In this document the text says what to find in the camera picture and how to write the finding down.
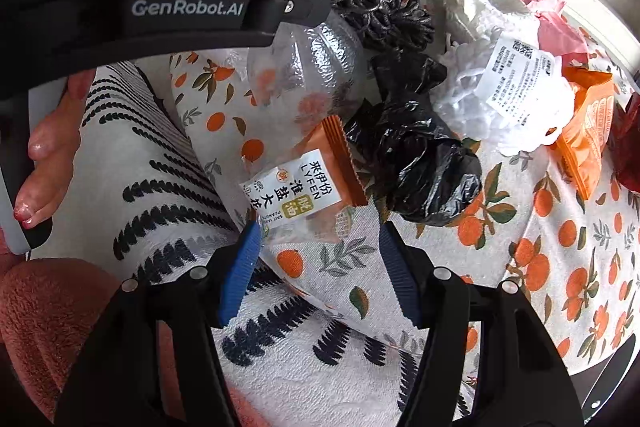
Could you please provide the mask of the left hand painted nails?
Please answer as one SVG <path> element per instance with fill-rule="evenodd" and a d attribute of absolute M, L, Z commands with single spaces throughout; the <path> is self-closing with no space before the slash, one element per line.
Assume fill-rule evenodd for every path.
<path fill-rule="evenodd" d="M 71 75 L 58 107 L 32 132 L 28 156 L 35 161 L 35 170 L 18 192 L 13 213 L 24 229 L 51 218 L 70 186 L 82 115 L 94 77 L 94 69 Z"/>

